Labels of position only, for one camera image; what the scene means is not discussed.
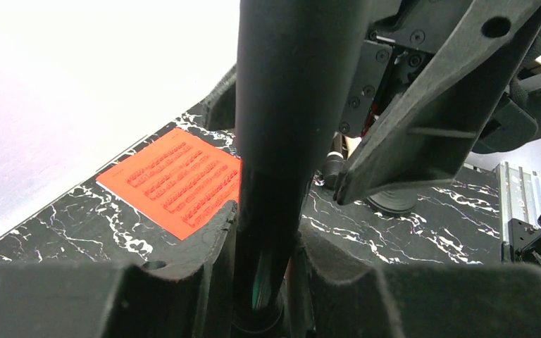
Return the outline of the black music stand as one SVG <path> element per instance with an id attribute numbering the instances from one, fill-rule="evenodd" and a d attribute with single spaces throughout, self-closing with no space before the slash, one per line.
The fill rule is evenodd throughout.
<path id="1" fill-rule="evenodd" d="M 240 4 L 233 337 L 276 337 L 280 331 L 280 288 L 302 210 L 376 12 L 373 1 Z"/>

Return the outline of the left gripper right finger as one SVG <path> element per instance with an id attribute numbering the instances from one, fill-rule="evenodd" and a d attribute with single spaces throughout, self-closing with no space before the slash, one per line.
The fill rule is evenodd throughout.
<path id="1" fill-rule="evenodd" d="M 318 337 L 541 337 L 533 264 L 378 264 L 299 228 Z"/>

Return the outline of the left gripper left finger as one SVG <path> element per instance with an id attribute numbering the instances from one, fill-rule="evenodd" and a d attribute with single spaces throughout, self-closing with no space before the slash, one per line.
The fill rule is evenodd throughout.
<path id="1" fill-rule="evenodd" d="M 229 337 L 236 212 L 141 265 L 0 263 L 0 337 Z"/>

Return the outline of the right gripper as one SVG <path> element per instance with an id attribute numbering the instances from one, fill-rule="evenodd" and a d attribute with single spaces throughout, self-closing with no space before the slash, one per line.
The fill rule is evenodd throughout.
<path id="1" fill-rule="evenodd" d="M 541 139 L 541 37 L 527 53 L 539 31 L 541 1 L 402 1 L 372 24 L 339 126 L 368 133 L 340 173 L 337 203 L 449 184 L 472 148 Z"/>

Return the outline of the tall black mic stand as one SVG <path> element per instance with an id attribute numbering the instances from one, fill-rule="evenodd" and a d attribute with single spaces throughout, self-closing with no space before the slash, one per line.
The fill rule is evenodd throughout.
<path id="1" fill-rule="evenodd" d="M 398 217 L 410 214 L 418 202 L 417 189 L 391 189 L 370 195 L 368 205 L 376 212 Z"/>

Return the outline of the red sheet music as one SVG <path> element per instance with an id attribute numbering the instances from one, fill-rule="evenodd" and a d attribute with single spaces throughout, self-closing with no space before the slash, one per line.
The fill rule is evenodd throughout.
<path id="1" fill-rule="evenodd" d="M 174 128 L 97 177 L 148 219 L 184 240 L 238 199 L 240 160 Z"/>

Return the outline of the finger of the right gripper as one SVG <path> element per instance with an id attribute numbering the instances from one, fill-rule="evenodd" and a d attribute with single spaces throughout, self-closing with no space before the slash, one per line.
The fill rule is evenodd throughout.
<path id="1" fill-rule="evenodd" d="M 202 101 L 204 128 L 210 131 L 235 127 L 237 69 L 233 65 Z"/>

